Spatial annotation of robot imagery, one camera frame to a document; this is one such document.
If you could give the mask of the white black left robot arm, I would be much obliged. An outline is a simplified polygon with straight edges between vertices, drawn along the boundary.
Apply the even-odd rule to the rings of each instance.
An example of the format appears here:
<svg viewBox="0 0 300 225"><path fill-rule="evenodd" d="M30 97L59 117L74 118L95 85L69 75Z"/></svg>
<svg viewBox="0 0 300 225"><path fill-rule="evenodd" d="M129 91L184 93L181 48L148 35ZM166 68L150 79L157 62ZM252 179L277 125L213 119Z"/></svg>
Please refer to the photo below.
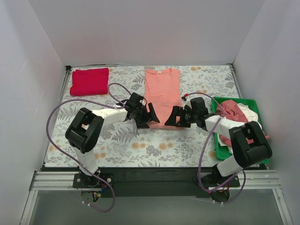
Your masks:
<svg viewBox="0 0 300 225"><path fill-rule="evenodd" d="M152 103L148 105L139 104L136 108L104 108L101 110L79 110L65 137L74 148L80 173L92 176L97 170L94 155L94 147L98 142L103 127L116 122L124 122L134 119L137 128L149 128L149 122L159 123Z"/></svg>

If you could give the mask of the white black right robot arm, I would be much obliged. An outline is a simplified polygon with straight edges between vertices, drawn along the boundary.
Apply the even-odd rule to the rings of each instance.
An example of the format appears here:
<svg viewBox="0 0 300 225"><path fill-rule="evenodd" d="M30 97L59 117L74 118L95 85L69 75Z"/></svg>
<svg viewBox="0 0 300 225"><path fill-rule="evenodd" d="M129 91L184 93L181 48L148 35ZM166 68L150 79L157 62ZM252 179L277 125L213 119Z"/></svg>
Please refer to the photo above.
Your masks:
<svg viewBox="0 0 300 225"><path fill-rule="evenodd" d="M271 147L258 122L236 122L214 113L205 106L174 106L166 126L190 128L196 124L199 128L217 133L229 139L233 155L212 168L211 178L219 183L222 179L242 169L272 157Z"/></svg>

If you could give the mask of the salmon pink t shirt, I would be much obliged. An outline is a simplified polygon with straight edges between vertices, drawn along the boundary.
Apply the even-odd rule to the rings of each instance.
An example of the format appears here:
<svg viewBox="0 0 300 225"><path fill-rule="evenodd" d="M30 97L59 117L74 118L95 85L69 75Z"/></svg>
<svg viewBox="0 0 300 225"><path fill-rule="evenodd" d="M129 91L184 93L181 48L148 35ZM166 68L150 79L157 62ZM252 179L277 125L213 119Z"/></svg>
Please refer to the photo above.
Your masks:
<svg viewBox="0 0 300 225"><path fill-rule="evenodd" d="M180 98L180 71L167 68L161 71L146 69L145 98L153 104L159 123L149 122L152 129L180 130L179 127L166 126L174 106L182 106Z"/></svg>

